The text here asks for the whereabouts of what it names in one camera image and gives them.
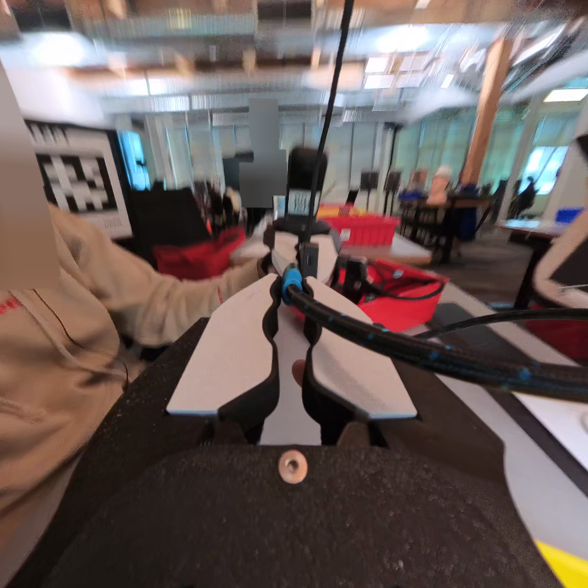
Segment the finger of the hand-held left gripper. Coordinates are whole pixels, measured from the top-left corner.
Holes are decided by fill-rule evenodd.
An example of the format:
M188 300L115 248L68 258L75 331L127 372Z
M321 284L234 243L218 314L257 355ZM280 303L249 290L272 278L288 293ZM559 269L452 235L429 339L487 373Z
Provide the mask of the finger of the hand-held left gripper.
M316 278L323 284L329 284L342 249L342 240L338 232L329 232L316 235L316 244L319 248Z
M286 231L276 231L271 250L271 264L279 276L294 265L299 268L299 237Z

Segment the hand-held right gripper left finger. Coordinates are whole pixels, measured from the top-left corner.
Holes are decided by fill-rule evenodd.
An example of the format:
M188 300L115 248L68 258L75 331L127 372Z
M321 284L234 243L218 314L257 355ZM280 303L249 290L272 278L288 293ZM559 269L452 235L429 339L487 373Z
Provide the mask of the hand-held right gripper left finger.
M275 336L282 281L269 274L217 308L166 407L213 425L230 422L247 435L262 430L280 396Z

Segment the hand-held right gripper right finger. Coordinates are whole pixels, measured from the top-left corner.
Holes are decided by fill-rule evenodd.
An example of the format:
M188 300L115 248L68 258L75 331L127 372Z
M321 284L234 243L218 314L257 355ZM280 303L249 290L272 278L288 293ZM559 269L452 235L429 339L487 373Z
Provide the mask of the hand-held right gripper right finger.
M302 399L321 443L337 443L350 422L410 420L417 409L390 358L305 320L310 342Z

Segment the red plastic bin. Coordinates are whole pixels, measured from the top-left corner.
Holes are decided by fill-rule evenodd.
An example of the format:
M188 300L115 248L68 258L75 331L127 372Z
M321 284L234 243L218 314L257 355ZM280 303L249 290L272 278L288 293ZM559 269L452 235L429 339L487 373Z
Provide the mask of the red plastic bin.
M302 279L294 265L282 276L283 301L307 318L334 323L351 319L401 333L428 322L449 278L386 259L337 259L332 282Z

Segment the yellow plastic bin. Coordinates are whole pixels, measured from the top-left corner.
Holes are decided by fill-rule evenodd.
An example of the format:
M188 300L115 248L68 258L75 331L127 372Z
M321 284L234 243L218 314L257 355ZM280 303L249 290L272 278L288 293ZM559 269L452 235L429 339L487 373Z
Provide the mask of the yellow plastic bin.
M542 541L535 541L541 556L563 587L587 587L587 561Z

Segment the person's left forearm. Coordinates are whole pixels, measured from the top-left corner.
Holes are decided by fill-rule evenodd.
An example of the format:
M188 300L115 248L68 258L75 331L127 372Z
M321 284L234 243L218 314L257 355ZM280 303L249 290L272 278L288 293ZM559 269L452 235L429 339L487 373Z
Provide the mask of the person's left forearm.
M96 225L49 204L60 268L106 309L119 334L145 347L175 342L195 322L265 277L261 259L202 281L162 275Z

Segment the stack of red bins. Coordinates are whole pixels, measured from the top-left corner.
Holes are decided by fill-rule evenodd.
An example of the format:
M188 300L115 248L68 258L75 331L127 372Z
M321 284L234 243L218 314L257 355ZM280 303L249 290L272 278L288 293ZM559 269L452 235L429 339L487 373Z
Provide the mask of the stack of red bins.
M343 244L351 246L392 246L398 217L368 212L350 205L320 205L318 219L335 231Z

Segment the red tote tub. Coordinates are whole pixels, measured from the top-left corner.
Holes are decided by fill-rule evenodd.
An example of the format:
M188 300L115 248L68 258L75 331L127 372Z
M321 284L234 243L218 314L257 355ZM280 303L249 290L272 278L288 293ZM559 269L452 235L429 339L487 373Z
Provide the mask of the red tote tub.
M214 239L189 246L152 248L158 272L180 280L200 281L220 276L231 264L231 254L245 243L246 232L234 226Z

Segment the black office chair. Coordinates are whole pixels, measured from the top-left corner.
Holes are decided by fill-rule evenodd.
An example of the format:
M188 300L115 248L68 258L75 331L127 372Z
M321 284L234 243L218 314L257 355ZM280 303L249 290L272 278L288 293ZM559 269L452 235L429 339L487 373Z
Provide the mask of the black office chair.
M154 247L196 245L212 238L188 188L131 190L126 206L136 254L154 269L157 268Z

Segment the person's beige hoodie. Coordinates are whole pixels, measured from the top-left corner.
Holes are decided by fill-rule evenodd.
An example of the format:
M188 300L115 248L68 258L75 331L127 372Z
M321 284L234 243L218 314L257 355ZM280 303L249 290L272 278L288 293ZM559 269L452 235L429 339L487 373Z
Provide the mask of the person's beige hoodie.
M122 393L114 323L79 283L1 300L1 587L47 524L43 505Z

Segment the wooden desk with black legs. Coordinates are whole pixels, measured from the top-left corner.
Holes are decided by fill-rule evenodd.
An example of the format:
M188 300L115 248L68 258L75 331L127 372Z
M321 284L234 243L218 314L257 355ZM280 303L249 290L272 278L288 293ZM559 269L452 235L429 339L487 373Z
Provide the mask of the wooden desk with black legs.
M514 309L528 320L569 319L587 320L587 309L571 309L541 296L533 286L537 265L553 242L569 227L554 222L509 220L499 224L510 232L509 241L532 250L531 259L518 290Z

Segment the black board with wooden rim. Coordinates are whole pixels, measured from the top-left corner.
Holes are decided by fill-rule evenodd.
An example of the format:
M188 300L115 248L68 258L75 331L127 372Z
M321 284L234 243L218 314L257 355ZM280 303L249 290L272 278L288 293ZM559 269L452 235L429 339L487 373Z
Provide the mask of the black board with wooden rim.
M587 309L587 207L553 242L536 267L535 290L571 309Z

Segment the black-framed marker sign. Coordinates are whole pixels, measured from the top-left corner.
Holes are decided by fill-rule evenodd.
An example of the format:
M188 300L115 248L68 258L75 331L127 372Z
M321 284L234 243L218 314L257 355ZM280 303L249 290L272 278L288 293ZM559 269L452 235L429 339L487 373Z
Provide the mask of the black-framed marker sign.
M48 202L112 240L133 237L129 184L115 131L25 119Z

